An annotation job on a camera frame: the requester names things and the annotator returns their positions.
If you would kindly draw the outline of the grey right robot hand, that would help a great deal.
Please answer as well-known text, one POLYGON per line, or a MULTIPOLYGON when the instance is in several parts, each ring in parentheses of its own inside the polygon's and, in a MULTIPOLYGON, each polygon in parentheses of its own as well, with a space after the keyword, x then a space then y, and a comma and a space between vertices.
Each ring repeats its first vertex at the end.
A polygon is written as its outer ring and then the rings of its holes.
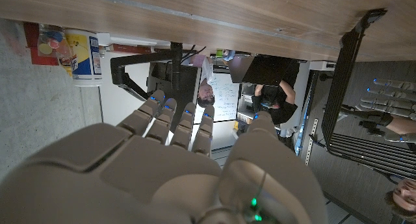
POLYGON ((197 132, 189 103, 160 90, 112 126, 98 123, 39 150, 1 181, 2 223, 326 223, 313 172, 258 112, 220 166, 214 108, 197 132))

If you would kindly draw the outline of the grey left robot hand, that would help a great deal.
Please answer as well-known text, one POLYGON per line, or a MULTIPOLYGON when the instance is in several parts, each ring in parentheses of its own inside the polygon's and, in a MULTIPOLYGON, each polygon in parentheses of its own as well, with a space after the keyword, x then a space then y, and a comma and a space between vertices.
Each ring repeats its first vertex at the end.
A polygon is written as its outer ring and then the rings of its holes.
POLYGON ((357 106, 367 111, 364 125, 387 141, 414 144, 415 83, 378 78, 373 83, 357 106))

